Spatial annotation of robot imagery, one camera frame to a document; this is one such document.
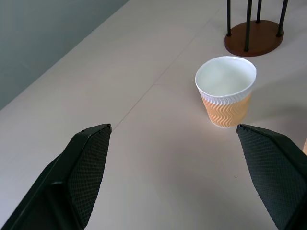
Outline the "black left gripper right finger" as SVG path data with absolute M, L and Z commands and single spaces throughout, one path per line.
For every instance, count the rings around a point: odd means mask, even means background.
M 307 230 L 307 155 L 287 136 L 236 128 L 253 185 L 278 230 Z

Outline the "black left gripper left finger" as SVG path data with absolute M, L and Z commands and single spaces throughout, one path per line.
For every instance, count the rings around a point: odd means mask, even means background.
M 84 230 L 104 176 L 111 132 L 111 124 L 101 124 L 75 134 L 0 230 Z

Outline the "orange white ribbed paper cup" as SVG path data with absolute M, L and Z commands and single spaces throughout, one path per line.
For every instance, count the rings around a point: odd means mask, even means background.
M 234 56 L 213 58 L 198 69 L 195 85 L 214 125 L 230 128 L 244 120 L 256 76 L 250 61 Z

